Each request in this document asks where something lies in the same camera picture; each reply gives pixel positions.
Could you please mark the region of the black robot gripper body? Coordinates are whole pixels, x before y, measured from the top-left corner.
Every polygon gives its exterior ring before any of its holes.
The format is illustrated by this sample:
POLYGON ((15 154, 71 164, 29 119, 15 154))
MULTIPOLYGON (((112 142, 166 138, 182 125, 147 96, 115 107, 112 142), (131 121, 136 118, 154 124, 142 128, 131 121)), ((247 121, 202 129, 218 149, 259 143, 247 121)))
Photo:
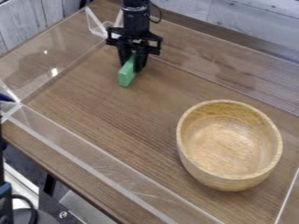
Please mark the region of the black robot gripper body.
POLYGON ((148 7, 123 7, 123 27, 107 28, 107 44, 130 46, 134 51, 139 46, 148 46, 148 54, 159 55, 163 38, 154 34, 151 28, 151 10, 148 7))

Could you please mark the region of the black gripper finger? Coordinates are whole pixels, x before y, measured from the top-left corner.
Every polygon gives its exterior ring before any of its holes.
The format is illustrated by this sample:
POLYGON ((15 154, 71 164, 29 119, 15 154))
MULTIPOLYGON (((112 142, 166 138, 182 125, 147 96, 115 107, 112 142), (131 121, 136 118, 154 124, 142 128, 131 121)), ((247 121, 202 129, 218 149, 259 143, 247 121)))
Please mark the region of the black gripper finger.
POLYGON ((131 47, 127 45, 120 45, 118 47, 118 54, 119 54, 120 65, 124 65, 132 56, 131 47))
POLYGON ((142 45, 135 49, 135 71, 138 73, 144 69, 147 59, 148 59, 148 46, 142 45))

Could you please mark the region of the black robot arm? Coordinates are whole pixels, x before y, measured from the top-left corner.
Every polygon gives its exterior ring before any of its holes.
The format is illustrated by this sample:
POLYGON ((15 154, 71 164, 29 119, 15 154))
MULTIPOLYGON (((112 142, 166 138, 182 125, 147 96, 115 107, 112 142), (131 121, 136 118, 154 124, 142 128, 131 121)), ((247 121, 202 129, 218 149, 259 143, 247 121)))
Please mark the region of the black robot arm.
POLYGON ((151 32, 151 0, 123 0, 123 26, 107 28, 107 44, 118 49, 120 64, 134 58, 134 69, 139 73, 148 55, 162 52, 163 37, 151 32))

